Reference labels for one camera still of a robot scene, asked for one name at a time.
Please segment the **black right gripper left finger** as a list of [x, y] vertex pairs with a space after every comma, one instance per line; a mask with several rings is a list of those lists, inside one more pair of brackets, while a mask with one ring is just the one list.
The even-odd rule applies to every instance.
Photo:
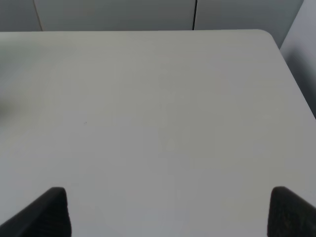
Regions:
[[2, 237], [70, 237], [67, 193], [52, 187], [0, 226]]

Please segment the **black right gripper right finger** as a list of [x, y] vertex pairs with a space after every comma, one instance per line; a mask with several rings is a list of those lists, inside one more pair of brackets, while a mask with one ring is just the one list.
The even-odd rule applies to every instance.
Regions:
[[316, 208], [286, 187], [271, 192], [267, 236], [314, 237]]

